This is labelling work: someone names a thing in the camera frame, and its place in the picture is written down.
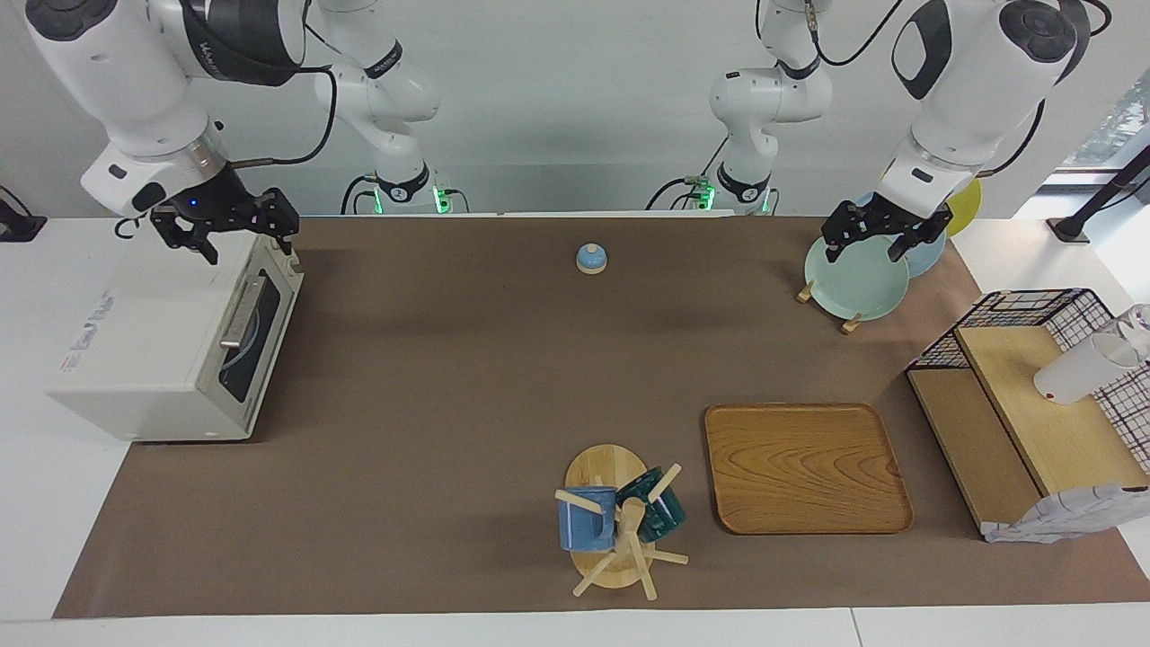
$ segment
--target patterned cloth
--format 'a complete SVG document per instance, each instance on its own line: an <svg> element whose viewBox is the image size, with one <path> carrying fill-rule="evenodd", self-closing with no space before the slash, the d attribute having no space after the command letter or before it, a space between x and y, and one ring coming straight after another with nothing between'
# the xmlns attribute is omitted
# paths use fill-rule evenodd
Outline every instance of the patterned cloth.
<svg viewBox="0 0 1150 647"><path fill-rule="evenodd" d="M1150 516L1150 492L1145 487L1124 490L1118 484L1080 487L1052 494L1014 524L984 523L987 541L1053 544L1112 529Z"/></svg>

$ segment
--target table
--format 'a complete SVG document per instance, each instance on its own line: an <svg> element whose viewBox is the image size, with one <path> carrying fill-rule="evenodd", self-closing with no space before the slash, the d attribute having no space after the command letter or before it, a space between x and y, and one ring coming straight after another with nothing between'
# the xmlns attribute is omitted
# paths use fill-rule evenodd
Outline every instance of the table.
<svg viewBox="0 0 1150 647"><path fill-rule="evenodd" d="M818 226L313 223L299 242L307 288L252 441L133 447L56 617L1150 600L1117 532L979 540L902 377L976 286L951 251L898 311L843 337L793 300ZM612 254L610 271L575 270L586 240ZM875 407L915 526L723 532L708 518L700 417L756 401ZM661 547L692 564L658 572L654 604L638 588L569 595L551 494L603 442L683 464L675 487L693 522Z"/></svg>
<svg viewBox="0 0 1150 647"><path fill-rule="evenodd" d="M1018 231L1026 223L1015 222L976 222L967 233L959 237L957 244L964 254L971 252L969 262L982 290L1002 287L1046 286L1040 274L1030 274L1028 278L1010 278L1010 267L1004 259L1015 257L1032 267L1033 259L1048 252L1055 254L1060 249L1038 249L1033 245L1011 245L1018 239ZM15 362L6 362L0 371L5 375L6 391L0 392L0 405L5 406L6 417L0 419L0 479L3 479L7 493L28 493L26 495L6 495L0 498L0 510L6 519L18 523L7 524L0 533L0 581L21 581L18 587L0 586L0 617L45 618L51 613L63 580L71 569L75 555L87 534L91 519L94 517L107 484L110 483L120 464L125 447L106 439L100 432L82 421L63 411L53 411L51 402L38 398L37 378L32 369L39 362L54 357L54 349L66 345L74 334L71 321L82 317L91 303L83 299L84 293L98 290L117 255L117 240L106 234L110 222L106 219L72 219L51 223L51 229L41 236L43 242L34 252L31 247L24 252L14 252L12 247L0 249L0 274L7 277L20 275L33 277L47 275L49 271L66 278L48 285L47 282L16 284L6 280L0 285L0 302L20 303L17 308L5 308L2 314L5 326L25 330L20 340L8 336L5 342L5 357ZM1029 233L1022 233L1025 238ZM1059 284L1081 284L1094 286L1105 296L1106 288L1111 293L1121 293L1112 277L1101 268L1096 257L1082 259L1075 256L1073 262L1063 267L1073 267L1076 276ZM989 270L987 263L996 267ZM1113 299L1107 299L1111 307ZM21 376L23 380L14 380ZM943 622L942 633L952 626L961 629L954 636L974 637L991 641L1011 633L1021 636L1028 629L1044 629L1046 636L1043 645L1076 645L1075 631L1086 627L1105 627L1107 640L1112 645L1141 645L1148 627L1145 619L1150 617L1144 604L1120 606L1086 606L1086 607L1035 607L1020 610L1011 608L977 609L883 609L871 614L866 609L854 611L865 642L883 645L921 644L922 633L905 634L905 642L898 641L903 629L911 630L915 618L929 616L930 622L938 626ZM675 617L688 618L691 626L707 625L706 618L715 613L672 614ZM784 638L789 632L779 630L780 625L768 618L779 618L789 611L745 611L751 624L747 629L734 630L729 636L757 636L761 629L765 634ZM611 617L642 618L646 613L608 613ZM793 636L810 637L810 645L857 645L853 637L841 637L843 641L835 642L820 633L828 625L841 626L845 621L852 622L852 614L846 609L818 611L815 615L803 616L804 622L795 629L802 633ZM585 617L580 614L566 614L565 618ZM591 617L603 618L600 614ZM147 637L162 634L169 644L194 642L195 637L210 639L236 636L279 636L284 644L307 644L308 636L344 637L347 644L367 644L381 634L409 636L409 644L431 644L421 641L420 636L447 636L459 627L467 627L468 636L482 639L488 632L514 632L524 626L561 626L554 616L514 615L514 616L427 616L425 623L414 616L379 616L359 617L339 616L331 618L160 618L139 621L93 621L80 623L29 623L0 624L0 642L3 637L15 637L14 644L28 644L36 637L45 644L75 644L76 637L84 637L90 644L144 645L154 644ZM427 633L412 631L413 624L423 626L436 625L438 631L427 630ZM690 632L683 632L688 639ZM882 636L890 637L887 642L872 642ZM689 641L669 644L690 644Z"/></svg>

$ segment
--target oven door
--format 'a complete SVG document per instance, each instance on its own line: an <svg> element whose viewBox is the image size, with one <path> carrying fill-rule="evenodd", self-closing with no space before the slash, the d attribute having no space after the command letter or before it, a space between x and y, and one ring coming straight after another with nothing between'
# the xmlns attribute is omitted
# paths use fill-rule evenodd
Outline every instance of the oven door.
<svg viewBox="0 0 1150 647"><path fill-rule="evenodd" d="M237 425L221 439L250 436L296 299L270 253L264 245L253 248L239 299L199 379L200 391Z"/></svg>

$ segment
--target black wire rack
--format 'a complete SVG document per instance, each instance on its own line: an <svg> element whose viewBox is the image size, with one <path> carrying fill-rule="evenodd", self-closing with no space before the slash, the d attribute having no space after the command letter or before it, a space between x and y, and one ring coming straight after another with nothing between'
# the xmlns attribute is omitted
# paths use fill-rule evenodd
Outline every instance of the black wire rack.
<svg viewBox="0 0 1150 647"><path fill-rule="evenodd" d="M1063 351L1070 351L1113 316L1098 294L1088 288L992 292L982 296L907 371L969 369L956 336L960 329L1043 326ZM1130 454L1150 472L1150 367L1106 385L1094 398Z"/></svg>

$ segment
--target mug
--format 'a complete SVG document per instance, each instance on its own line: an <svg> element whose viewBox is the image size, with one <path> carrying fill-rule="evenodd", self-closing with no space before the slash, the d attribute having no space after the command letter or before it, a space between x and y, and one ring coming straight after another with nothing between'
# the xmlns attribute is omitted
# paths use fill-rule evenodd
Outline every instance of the mug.
<svg viewBox="0 0 1150 647"><path fill-rule="evenodd" d="M660 480L662 480L662 468L651 468L646 473L620 488L615 496L615 502L619 506L632 496L646 503L646 511L638 531L639 540L644 544L651 544L667 537L687 521L683 506L678 503L678 498L669 487L662 491L662 496L656 499L653 503L647 502L647 495Z"/></svg>
<svg viewBox="0 0 1150 647"><path fill-rule="evenodd" d="M611 486L567 487L567 492L593 501L603 508L596 515L559 502L559 545L572 553L598 553L615 547L615 488Z"/></svg>

